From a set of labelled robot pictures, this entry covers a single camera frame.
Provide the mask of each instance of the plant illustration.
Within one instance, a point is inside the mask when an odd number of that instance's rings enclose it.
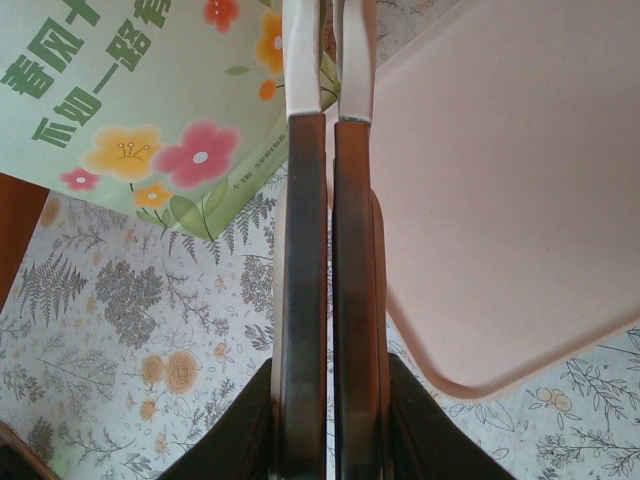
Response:
[[[556,469],[550,467],[542,470],[542,473],[538,477],[538,480],[553,480],[555,478],[560,478],[560,477],[558,477],[558,474],[556,473]]]
[[[76,430],[72,434],[66,422],[62,422],[58,427],[58,437],[64,440],[67,447],[77,447],[82,451],[78,464],[93,457],[93,465],[95,467],[99,467],[107,460],[111,460],[111,456],[114,453],[124,450],[135,442],[134,439],[126,445],[122,445],[111,438],[106,428],[102,429],[102,440],[94,437],[92,429],[89,429],[86,435],[82,435],[80,430]]]
[[[94,394],[104,403],[113,400],[112,390],[118,364],[109,359],[103,350],[92,348],[80,351],[77,347],[63,349],[64,343],[55,338],[45,347],[48,345],[49,350],[45,348],[37,358],[44,364],[45,385],[68,396],[71,412],[78,419],[87,414],[88,404]],[[55,359],[44,358],[45,353],[51,350],[60,353]]]
[[[633,471],[635,462],[640,460],[640,448],[631,442],[624,445],[618,444],[612,433],[589,430],[584,432],[581,428],[572,428],[575,442],[569,443],[562,434],[546,435],[537,443],[538,454],[547,460],[555,468],[563,468],[572,462],[582,462],[586,454],[599,458],[604,454],[610,463],[602,465],[602,469],[609,471],[609,476],[625,476]]]
[[[153,266],[137,273],[126,260],[113,260],[100,271],[96,298],[107,304],[104,318],[116,327],[120,343],[139,349],[158,326],[147,310],[162,294],[162,278]]]
[[[127,453],[127,461],[121,462],[120,465],[128,468],[135,475],[135,480],[155,480],[162,474],[162,472],[153,471],[151,460],[137,452]]]
[[[3,380],[7,389],[13,390],[16,400],[21,400],[26,396],[31,403],[35,403],[44,397],[44,390],[38,385],[35,377],[27,374],[24,367],[18,365],[9,369],[5,365]]]
[[[244,245],[249,241],[250,226],[260,228],[262,220],[266,220],[269,213],[276,206],[276,200],[265,197],[263,193],[256,194],[244,206],[236,218],[227,226],[223,232],[223,239],[229,247],[229,252],[233,255],[235,249],[235,234],[239,232]]]
[[[190,318],[195,318],[198,323],[205,329],[207,333],[211,332],[214,327],[211,316],[211,306],[208,303],[200,301],[200,292],[194,290],[187,293],[181,288],[181,285],[189,279],[183,275],[176,275],[167,270],[163,263],[164,274],[167,279],[167,290],[169,292],[169,304],[171,308],[180,307],[182,310],[181,318],[184,323],[188,323]]]
[[[531,395],[535,400],[529,406],[529,410],[537,410],[539,408],[549,408],[553,407],[553,410],[557,411],[556,421],[558,422],[558,427],[560,430],[564,430],[564,419],[579,421],[582,420],[578,415],[574,415],[573,413],[569,413],[573,404],[567,395],[564,394],[562,390],[557,388],[548,389],[548,388],[539,388],[536,390],[534,394],[531,390],[527,390],[527,393]]]
[[[275,333],[271,325],[261,327],[254,324],[244,326],[244,336],[251,340],[253,348],[260,352],[266,352],[273,345]]]
[[[0,318],[0,360],[6,357],[6,350],[1,348],[2,341],[10,338],[12,342],[17,342],[20,338],[26,338],[31,332],[31,322],[25,320],[18,322],[17,319],[9,320],[8,315]]]
[[[195,445],[202,435],[211,430],[222,414],[231,405],[231,394],[236,385],[230,378],[225,378],[220,386],[211,393],[211,398],[204,404],[204,408],[196,408],[191,417],[191,427],[183,441],[179,441],[175,433],[171,434],[176,445],[185,452]]]
[[[51,422],[40,417],[33,428],[27,434],[27,445],[45,463],[53,459],[53,426]]]
[[[41,314],[49,326],[51,319],[57,319],[60,312],[65,313],[69,302],[75,300],[87,284],[76,267],[69,261],[63,260],[63,253],[54,257],[51,252],[49,258],[41,265],[35,263],[22,273],[22,286],[18,298],[22,299],[20,313],[29,304],[31,318],[36,321],[38,304]]]
[[[488,402],[476,403],[475,405],[456,403],[449,408],[449,416],[455,418],[464,411],[473,411],[476,418],[483,425],[493,425],[507,432],[515,431],[511,415],[509,415],[509,412],[507,412],[497,400],[489,400]]]
[[[609,421],[609,415],[613,415],[620,420],[627,418],[623,400],[629,402],[633,410],[637,409],[640,403],[640,396],[628,388],[627,382],[622,379],[605,380],[601,377],[599,367],[590,365],[589,362],[581,358],[572,358],[566,362],[567,371],[560,378],[571,376],[572,390],[578,390],[583,397],[589,397],[593,393],[593,409],[598,411],[603,405],[604,416]]]
[[[640,372],[640,327],[632,328],[627,331],[627,337],[629,341],[633,344],[636,351],[626,350],[624,348],[612,347],[609,345],[600,345],[600,348],[606,348],[608,350],[613,350],[615,352],[624,353],[629,355],[629,362],[633,365],[628,367],[628,370]]]

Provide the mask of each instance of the floral tablecloth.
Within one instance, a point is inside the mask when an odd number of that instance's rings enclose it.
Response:
[[[378,3],[383,61],[457,2]],[[61,478],[157,477],[270,356],[285,179],[215,242],[51,194],[0,314],[0,420]],[[430,391],[518,479],[640,478],[640,327],[487,402]]]

